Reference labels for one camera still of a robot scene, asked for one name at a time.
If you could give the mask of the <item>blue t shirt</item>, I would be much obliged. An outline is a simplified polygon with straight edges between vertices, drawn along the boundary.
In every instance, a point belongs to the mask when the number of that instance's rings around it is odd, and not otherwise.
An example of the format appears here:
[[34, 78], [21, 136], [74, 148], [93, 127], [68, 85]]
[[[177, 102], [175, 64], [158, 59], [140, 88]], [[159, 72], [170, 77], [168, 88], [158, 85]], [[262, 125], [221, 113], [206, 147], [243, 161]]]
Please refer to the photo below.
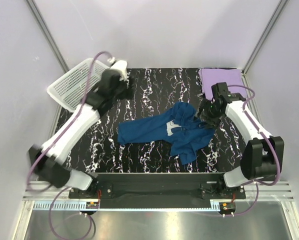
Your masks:
[[208, 146], [215, 129], [196, 118], [196, 109], [187, 102], [177, 102], [165, 113], [121, 122], [117, 141], [120, 145], [166, 141], [171, 156], [179, 156], [186, 165], [197, 159], [197, 151]]

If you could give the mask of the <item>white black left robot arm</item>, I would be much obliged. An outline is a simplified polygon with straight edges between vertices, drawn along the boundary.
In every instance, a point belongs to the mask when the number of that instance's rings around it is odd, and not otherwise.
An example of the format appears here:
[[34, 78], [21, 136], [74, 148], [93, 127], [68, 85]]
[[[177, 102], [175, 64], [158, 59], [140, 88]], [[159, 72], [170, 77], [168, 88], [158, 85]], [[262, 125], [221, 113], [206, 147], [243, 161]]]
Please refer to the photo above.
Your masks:
[[125, 60], [115, 60], [107, 66], [88, 58], [47, 88], [49, 96], [72, 115], [49, 140], [29, 149], [31, 174], [56, 188], [79, 189], [86, 198], [97, 194], [93, 176], [66, 168], [64, 162], [78, 140], [117, 100], [132, 97], [133, 81], [127, 67]]

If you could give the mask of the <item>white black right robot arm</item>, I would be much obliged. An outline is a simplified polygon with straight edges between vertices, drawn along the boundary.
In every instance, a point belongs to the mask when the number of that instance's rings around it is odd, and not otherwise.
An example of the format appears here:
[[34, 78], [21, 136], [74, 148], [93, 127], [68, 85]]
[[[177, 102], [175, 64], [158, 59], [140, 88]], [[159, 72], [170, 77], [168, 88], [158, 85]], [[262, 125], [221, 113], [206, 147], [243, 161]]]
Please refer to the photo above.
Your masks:
[[248, 108], [251, 97], [232, 93], [226, 82], [211, 87], [212, 99], [203, 99], [196, 114], [210, 128], [217, 129], [221, 119], [227, 117], [240, 132], [246, 147], [240, 165], [226, 172], [216, 186], [221, 198], [228, 198], [236, 187], [252, 182], [273, 186], [280, 180], [285, 143], [282, 137], [267, 131]]

